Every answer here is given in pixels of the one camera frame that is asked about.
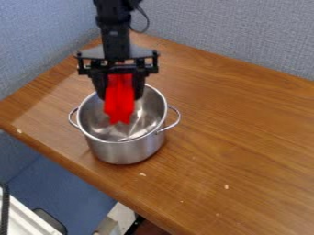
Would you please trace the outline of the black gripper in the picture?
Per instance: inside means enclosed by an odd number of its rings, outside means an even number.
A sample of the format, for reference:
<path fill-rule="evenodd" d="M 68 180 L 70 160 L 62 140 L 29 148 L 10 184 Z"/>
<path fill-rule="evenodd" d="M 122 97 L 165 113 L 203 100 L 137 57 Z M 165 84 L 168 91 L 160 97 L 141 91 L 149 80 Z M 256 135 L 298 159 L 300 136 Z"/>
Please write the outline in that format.
<path fill-rule="evenodd" d="M 113 73 L 157 73 L 157 52 L 135 45 L 129 41 L 127 25 L 100 28 L 101 44 L 76 53 L 78 75 L 92 77 L 97 97 L 105 99 L 108 75 Z M 133 73 L 132 88 L 135 99 L 143 96 L 145 76 Z"/>

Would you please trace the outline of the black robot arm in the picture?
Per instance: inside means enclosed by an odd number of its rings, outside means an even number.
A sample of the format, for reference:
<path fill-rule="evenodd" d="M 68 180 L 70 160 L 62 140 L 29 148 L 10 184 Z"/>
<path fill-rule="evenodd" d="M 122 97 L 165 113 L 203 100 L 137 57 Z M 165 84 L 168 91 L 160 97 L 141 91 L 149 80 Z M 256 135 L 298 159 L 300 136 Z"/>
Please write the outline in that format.
<path fill-rule="evenodd" d="M 129 76 L 131 95 L 137 100 L 143 96 L 145 78 L 159 70 L 157 51 L 139 47 L 129 40 L 131 12 L 137 10 L 147 18 L 140 2 L 141 0 L 93 0 L 101 44 L 78 51 L 74 58 L 78 75 L 90 78 L 101 100 L 108 99 L 112 75 Z"/>

